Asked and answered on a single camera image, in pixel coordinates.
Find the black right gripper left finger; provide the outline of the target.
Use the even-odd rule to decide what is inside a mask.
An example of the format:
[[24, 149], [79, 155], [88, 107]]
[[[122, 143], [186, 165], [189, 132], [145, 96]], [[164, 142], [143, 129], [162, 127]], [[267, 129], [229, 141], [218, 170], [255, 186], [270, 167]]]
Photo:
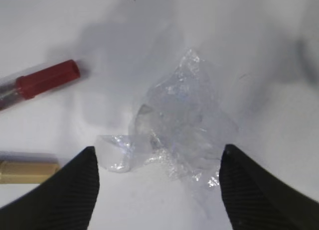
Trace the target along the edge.
[[98, 161], [88, 146], [52, 177], [0, 209], [2, 230], [86, 230], [99, 194]]

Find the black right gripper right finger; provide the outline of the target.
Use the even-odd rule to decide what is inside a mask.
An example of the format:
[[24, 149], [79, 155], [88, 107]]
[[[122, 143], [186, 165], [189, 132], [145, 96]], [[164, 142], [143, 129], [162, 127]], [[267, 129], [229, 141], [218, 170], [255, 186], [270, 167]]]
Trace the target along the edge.
[[317, 230], [319, 203], [285, 184], [237, 146], [225, 145], [221, 197], [234, 230]]

